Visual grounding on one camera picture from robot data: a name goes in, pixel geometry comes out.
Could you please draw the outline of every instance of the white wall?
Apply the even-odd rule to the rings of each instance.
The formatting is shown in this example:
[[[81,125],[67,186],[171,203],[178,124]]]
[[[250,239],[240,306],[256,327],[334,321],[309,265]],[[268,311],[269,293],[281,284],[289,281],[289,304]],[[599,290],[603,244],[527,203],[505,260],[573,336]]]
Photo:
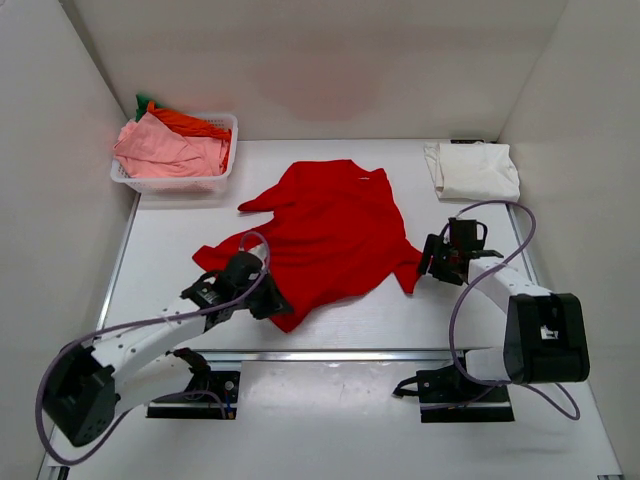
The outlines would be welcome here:
[[[495,139],[566,0],[63,3],[129,115],[146,90],[245,139]]]
[[[582,301],[591,384],[632,478],[640,478],[639,46],[637,0],[570,0],[500,137],[540,220],[535,253],[547,283]]]
[[[35,478],[37,383],[95,325],[131,195],[124,115],[55,0],[0,0],[0,478]]]

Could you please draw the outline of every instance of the white table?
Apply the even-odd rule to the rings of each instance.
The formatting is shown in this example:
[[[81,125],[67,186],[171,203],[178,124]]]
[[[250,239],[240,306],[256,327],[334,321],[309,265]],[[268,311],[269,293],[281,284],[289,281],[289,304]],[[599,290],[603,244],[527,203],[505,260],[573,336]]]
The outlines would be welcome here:
[[[154,316],[201,274],[190,258],[199,247],[268,221],[269,213],[239,216],[236,208],[275,184],[297,160],[351,158],[368,170],[385,168],[408,238],[421,249],[427,234],[439,232],[462,206],[438,202],[422,144],[241,142],[224,196],[144,196],[106,325]],[[483,207],[469,216],[488,225],[487,248],[505,254],[516,248],[504,207]],[[522,258],[513,265],[526,270]],[[317,309],[291,334],[238,312],[187,345],[264,352],[244,354],[254,360],[317,361],[245,362],[234,422],[147,420],[136,409],[69,478],[533,479],[620,473],[587,384],[570,386],[583,410],[577,423],[518,387],[510,387],[517,421],[508,424],[423,425],[415,401],[390,397],[398,381],[434,365],[425,360],[446,358],[442,350],[459,293],[459,287],[425,277],[407,297],[390,276],[362,298]],[[460,348],[503,342],[504,314],[480,293],[469,296],[458,325]],[[357,359],[405,361],[344,362]],[[546,390],[560,398],[553,387]],[[78,455],[62,435],[55,444],[68,456]]]

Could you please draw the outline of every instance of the white towel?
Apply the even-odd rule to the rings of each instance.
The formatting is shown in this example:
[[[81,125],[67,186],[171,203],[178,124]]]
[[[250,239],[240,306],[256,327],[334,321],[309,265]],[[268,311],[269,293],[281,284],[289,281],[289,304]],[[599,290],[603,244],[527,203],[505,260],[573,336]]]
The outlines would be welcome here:
[[[424,155],[439,198],[515,201],[520,197],[509,145],[427,142]]]

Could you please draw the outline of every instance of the white laundry basket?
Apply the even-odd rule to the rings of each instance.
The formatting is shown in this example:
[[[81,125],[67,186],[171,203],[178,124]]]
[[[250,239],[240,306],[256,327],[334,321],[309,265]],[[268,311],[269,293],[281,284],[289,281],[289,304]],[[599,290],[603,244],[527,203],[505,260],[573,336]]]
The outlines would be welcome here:
[[[211,192],[222,193],[227,188],[227,181],[233,161],[236,156],[238,143],[238,119],[230,113],[195,113],[189,114],[200,118],[219,128],[231,130],[231,145],[229,145],[229,161],[227,170],[215,177],[172,177],[172,178],[131,178],[115,158],[111,164],[111,179],[114,182],[129,185],[140,193],[170,193],[170,192]]]

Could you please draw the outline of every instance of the red t-shirt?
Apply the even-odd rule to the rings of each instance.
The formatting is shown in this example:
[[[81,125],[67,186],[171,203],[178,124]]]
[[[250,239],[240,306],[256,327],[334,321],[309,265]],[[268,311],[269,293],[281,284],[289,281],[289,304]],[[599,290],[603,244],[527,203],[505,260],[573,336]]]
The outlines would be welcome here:
[[[273,220],[252,230],[269,242],[271,274],[294,308],[271,318],[285,332],[313,308],[364,295],[392,272],[413,293],[421,252],[406,239],[383,169],[368,172],[351,160],[296,162],[238,210],[273,210]],[[207,271],[223,269],[244,233],[202,247],[193,260]],[[245,249],[257,244],[248,238]]]

